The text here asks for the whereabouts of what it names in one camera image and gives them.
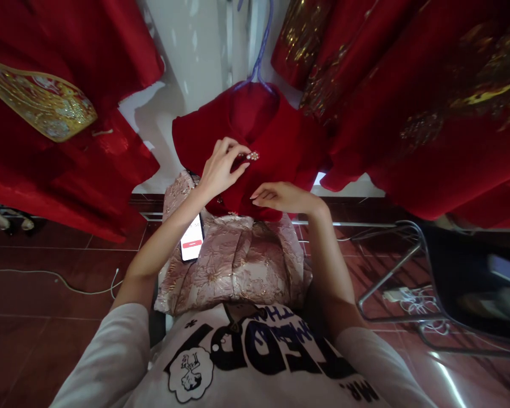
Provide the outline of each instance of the red jacket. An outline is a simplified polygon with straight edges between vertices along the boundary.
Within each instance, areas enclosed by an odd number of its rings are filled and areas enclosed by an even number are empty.
[[[221,216],[235,213],[264,221],[279,221],[280,211],[257,207],[249,197],[263,183],[289,181],[309,191],[325,148],[325,133],[312,119],[289,105],[276,86],[277,96],[259,83],[221,93],[199,110],[178,117],[172,136],[181,164],[202,175],[215,142],[225,136],[259,155],[240,179],[206,206]],[[238,159],[233,170],[245,162]]]

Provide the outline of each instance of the metal chair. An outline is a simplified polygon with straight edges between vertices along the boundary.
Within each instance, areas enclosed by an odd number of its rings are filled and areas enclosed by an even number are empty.
[[[363,318],[372,323],[419,323],[417,331],[421,340],[437,352],[510,359],[508,351],[437,346],[425,335],[425,328],[431,321],[449,320],[470,332],[510,345],[509,324],[501,320],[475,316],[457,304],[457,299],[464,294],[490,292],[502,287],[510,287],[510,282],[491,273],[487,264],[489,254],[510,260],[510,249],[486,244],[471,236],[433,226],[421,227],[412,221],[399,221],[393,228],[377,232],[367,231],[354,236],[351,240],[360,241],[387,233],[409,234],[408,239],[411,241],[412,247],[389,272],[359,298],[357,306]],[[422,252],[427,259],[428,273],[440,312],[409,316],[368,317],[363,309],[364,302],[395,275],[404,264]]]

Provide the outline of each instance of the smartphone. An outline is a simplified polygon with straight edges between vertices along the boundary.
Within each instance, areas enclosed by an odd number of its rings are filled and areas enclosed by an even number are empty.
[[[180,240],[181,259],[184,262],[192,261],[198,258],[202,243],[204,242],[204,235],[202,233],[202,218],[200,214],[191,222],[187,231],[183,234]]]
[[[510,261],[497,255],[489,255],[489,270],[497,276],[510,282]]]

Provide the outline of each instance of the finger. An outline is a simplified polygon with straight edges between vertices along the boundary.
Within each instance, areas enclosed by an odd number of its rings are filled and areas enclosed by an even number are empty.
[[[224,137],[221,142],[220,150],[221,150],[221,152],[226,154],[231,147],[238,145],[238,144],[239,143],[236,140],[234,140],[230,137]]]
[[[243,146],[241,144],[235,145],[232,149],[227,153],[227,158],[231,162],[234,162],[239,154],[248,154],[251,153],[251,150],[247,146]]]
[[[253,204],[255,204],[256,206],[267,207],[272,209],[276,208],[277,203],[278,203],[277,200],[260,197],[257,197],[256,199],[253,200]]]
[[[263,184],[261,184],[259,186],[259,188],[257,190],[255,190],[255,192],[251,195],[250,199],[257,198],[265,190],[275,191],[274,190],[274,183],[263,183]]]
[[[234,170],[232,173],[231,173],[231,178],[233,180],[233,184],[240,178],[240,176],[242,174],[244,174],[245,170],[249,167],[251,163],[242,163],[240,164],[240,166]]]
[[[221,143],[223,141],[221,140],[218,140],[217,142],[215,142],[215,146],[214,146],[214,153],[217,152],[219,150],[219,146],[221,146]]]
[[[275,195],[273,191],[266,190],[261,195],[259,195],[259,199],[270,199],[270,197],[273,195]]]

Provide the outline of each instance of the gold embroidery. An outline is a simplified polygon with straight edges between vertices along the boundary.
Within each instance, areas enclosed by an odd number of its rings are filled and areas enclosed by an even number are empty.
[[[287,49],[286,61],[307,75],[312,67],[334,2],[292,0],[287,9],[280,41]]]
[[[439,135],[444,121],[450,117],[485,115],[491,113],[494,119],[505,118],[499,131],[510,125],[510,27],[495,43],[487,35],[494,24],[480,24],[461,39],[460,46],[472,46],[476,53],[492,51],[487,63],[466,86],[450,92],[451,96],[440,107],[409,117],[401,138],[407,143],[404,152],[433,141]],[[463,74],[462,67],[448,67],[455,78]]]
[[[337,52],[327,58],[323,66],[314,65],[300,101],[300,109],[305,115],[321,121],[325,109],[333,106],[341,97],[341,87],[334,82],[346,52],[347,47],[342,45]]]
[[[46,73],[0,64],[0,99],[42,135],[64,142],[97,119],[95,108],[71,83]]]

